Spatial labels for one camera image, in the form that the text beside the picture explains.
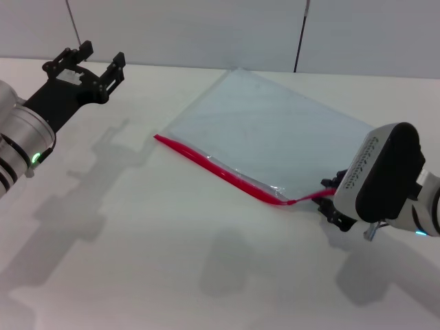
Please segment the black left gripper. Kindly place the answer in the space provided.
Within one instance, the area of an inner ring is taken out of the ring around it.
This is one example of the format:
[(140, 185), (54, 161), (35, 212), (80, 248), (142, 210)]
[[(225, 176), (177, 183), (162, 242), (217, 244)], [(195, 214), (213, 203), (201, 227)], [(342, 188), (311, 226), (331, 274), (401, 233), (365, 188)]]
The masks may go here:
[[(54, 60), (43, 64), (47, 74), (75, 67), (87, 60), (94, 52), (91, 41), (85, 41), (78, 49), (65, 48)], [(106, 103), (109, 96), (124, 80), (125, 55), (119, 52), (100, 79), (83, 67), (71, 68), (79, 74), (78, 85), (49, 75), (47, 82), (24, 103), (49, 124), (53, 132), (58, 132), (79, 108), (91, 104)]]

